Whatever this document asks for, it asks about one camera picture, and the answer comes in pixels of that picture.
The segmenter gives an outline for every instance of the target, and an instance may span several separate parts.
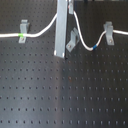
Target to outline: table surface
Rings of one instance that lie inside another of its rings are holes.
[[[20,32],[28,19],[29,33],[49,24],[56,13],[52,0],[1,0],[0,33]],[[128,31],[127,2],[75,2],[83,38],[93,46],[112,21],[114,29]],[[68,15],[67,42],[76,26]],[[54,57],[55,23],[44,35],[0,39],[1,128],[127,128],[128,37],[114,34],[114,46],[105,36],[93,52],[81,42],[66,60]]]

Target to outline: green tape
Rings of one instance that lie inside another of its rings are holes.
[[[23,33],[19,33],[19,35],[18,35],[18,36],[19,36],[19,37],[24,37],[24,36],[23,36]]]

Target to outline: screw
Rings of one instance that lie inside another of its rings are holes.
[[[112,39],[110,39],[109,42],[112,43],[113,42]]]
[[[21,40],[24,41],[24,37],[22,37]]]
[[[69,48],[71,48],[72,46],[71,45],[68,45]]]

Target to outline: white cable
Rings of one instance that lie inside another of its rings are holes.
[[[81,40],[83,46],[84,46],[88,51],[94,50],[94,48],[96,48],[96,47],[100,44],[101,39],[102,39],[103,35],[106,33],[106,31],[104,31],[104,32],[101,34],[101,36],[100,36],[100,38],[99,38],[97,44],[96,44],[94,47],[88,47],[88,46],[84,43],[84,40],[83,40],[83,37],[82,37],[82,34],[81,34],[81,30],[80,30],[80,26],[79,26],[78,17],[77,17],[77,14],[76,14],[75,11],[74,11],[74,16],[75,16],[75,19],[76,19],[76,24],[77,24],[77,28],[78,28],[80,40]]]
[[[38,36],[42,35],[43,33],[45,33],[52,26],[52,24],[54,23],[56,18],[57,18],[57,14],[55,14],[55,16],[53,17],[50,24],[46,28],[44,28],[42,31],[40,31],[39,33],[37,33],[37,34],[23,34],[23,36],[25,36],[25,37],[38,37]]]
[[[118,30],[113,30],[113,32],[117,34],[128,35],[128,32],[123,32],[123,31],[118,31]]]
[[[40,35],[42,35],[43,33],[45,33],[51,26],[52,24],[54,23],[54,21],[56,20],[57,18],[57,14],[53,17],[52,21],[50,22],[50,24],[44,28],[42,31],[40,31],[39,33],[36,33],[36,34],[23,34],[24,37],[38,37]],[[19,36],[19,33],[14,33],[14,34],[0,34],[0,38],[3,38],[3,37],[17,37]]]
[[[13,34],[0,34],[0,38],[5,38],[5,37],[17,37],[19,36],[18,33],[13,33]]]

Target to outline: metal bracket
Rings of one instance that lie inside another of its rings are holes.
[[[54,55],[60,58],[65,57],[67,8],[67,0],[58,0]]]
[[[113,26],[112,22],[106,22],[104,24],[104,30],[106,31],[106,40],[108,45],[114,45],[114,40],[113,40]]]
[[[69,14],[74,14],[74,0],[69,0]]]
[[[28,20],[21,20],[20,32],[27,33],[29,26],[30,26],[30,23],[28,23]],[[19,43],[25,43],[25,41],[26,41],[26,37],[20,37]]]
[[[67,50],[71,52],[74,49],[74,47],[78,44],[79,41],[80,41],[80,37],[79,37],[78,30],[74,28],[71,31],[71,40],[66,45]]]

